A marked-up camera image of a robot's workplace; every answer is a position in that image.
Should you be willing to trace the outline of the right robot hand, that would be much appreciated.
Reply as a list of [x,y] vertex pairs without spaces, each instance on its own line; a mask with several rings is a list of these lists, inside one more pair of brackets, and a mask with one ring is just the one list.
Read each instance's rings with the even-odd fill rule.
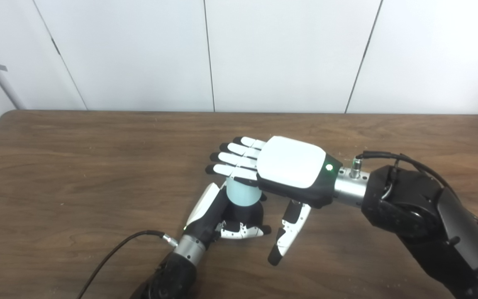
[[268,141],[236,137],[210,155],[207,174],[290,200],[268,262],[277,266],[302,230],[311,209],[332,203],[340,161],[319,146],[282,136]]

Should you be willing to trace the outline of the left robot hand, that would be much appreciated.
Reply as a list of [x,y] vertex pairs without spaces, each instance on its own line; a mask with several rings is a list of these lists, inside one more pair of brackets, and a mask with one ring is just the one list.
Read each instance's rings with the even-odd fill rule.
[[266,196],[257,187],[235,181],[221,186],[211,183],[188,216],[184,235],[204,244],[205,248],[220,238],[242,240],[272,233],[263,223],[262,202]]

